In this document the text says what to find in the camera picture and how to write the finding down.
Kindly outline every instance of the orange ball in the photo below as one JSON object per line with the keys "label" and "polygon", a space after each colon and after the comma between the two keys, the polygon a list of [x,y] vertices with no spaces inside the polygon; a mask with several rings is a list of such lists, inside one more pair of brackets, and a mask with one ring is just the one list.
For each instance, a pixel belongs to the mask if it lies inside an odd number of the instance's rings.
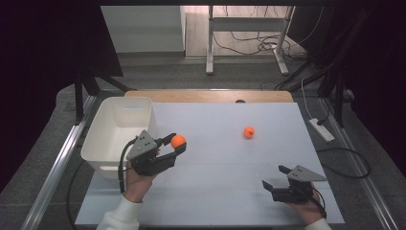
{"label": "orange ball", "polygon": [[178,148],[180,145],[186,143],[185,137],[182,135],[174,135],[170,140],[170,145],[175,149]]}
{"label": "orange ball", "polygon": [[251,138],[251,137],[253,137],[253,136],[254,136],[254,133],[255,133],[255,130],[254,130],[254,128],[251,127],[251,126],[247,126],[247,127],[244,129],[244,136],[245,136],[246,138]]}

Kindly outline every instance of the white sleeve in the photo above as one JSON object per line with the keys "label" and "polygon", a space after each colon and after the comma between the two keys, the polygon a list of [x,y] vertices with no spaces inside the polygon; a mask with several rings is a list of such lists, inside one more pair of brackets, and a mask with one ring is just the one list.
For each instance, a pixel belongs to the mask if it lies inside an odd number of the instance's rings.
{"label": "white sleeve", "polygon": [[326,219],[321,218],[311,224],[309,224],[305,230],[331,230],[331,228],[328,226]]}
{"label": "white sleeve", "polygon": [[138,211],[143,203],[132,203],[122,196],[119,206],[104,214],[97,230],[138,230]]}

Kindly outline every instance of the white tabletop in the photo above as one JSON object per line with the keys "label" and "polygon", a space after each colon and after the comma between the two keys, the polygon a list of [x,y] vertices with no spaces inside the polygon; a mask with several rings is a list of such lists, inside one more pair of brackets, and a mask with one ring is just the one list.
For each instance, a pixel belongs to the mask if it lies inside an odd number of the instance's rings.
{"label": "white tabletop", "polygon": [[[278,226],[303,224],[261,184],[288,185],[278,166],[302,165],[325,175],[295,103],[154,103],[158,136],[176,132],[187,150],[162,172],[144,199],[144,226]],[[256,133],[245,139],[251,126]],[[161,153],[172,151],[161,148]],[[344,223],[328,182],[315,182],[327,222]],[[95,172],[76,220],[97,225],[120,200],[118,182]]]}

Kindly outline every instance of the white box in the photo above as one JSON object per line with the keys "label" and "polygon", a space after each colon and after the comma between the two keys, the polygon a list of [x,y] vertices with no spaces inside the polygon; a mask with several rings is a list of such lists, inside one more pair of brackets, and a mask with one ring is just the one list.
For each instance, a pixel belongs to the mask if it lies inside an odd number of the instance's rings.
{"label": "white box", "polygon": [[89,128],[81,157],[104,178],[118,178],[117,167],[125,145],[144,129],[152,138],[156,138],[157,128],[151,99],[108,98],[101,103]]}

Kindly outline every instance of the human hand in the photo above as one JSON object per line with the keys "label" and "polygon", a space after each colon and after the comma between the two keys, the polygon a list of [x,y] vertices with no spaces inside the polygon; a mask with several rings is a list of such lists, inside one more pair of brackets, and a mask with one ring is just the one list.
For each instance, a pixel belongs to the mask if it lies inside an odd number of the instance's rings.
{"label": "human hand", "polygon": [[133,203],[143,202],[144,195],[148,192],[149,188],[152,186],[152,180],[157,176],[138,175],[131,168],[131,162],[126,162],[126,190],[124,192],[124,197]]}
{"label": "human hand", "polygon": [[[317,202],[320,202],[320,197],[318,193],[315,193],[313,190],[313,198],[317,200]],[[322,219],[323,216],[320,213],[320,209],[310,200],[306,203],[286,203],[290,207],[294,208],[299,215],[301,216],[301,219],[305,222],[306,225],[309,225],[319,219]]]}

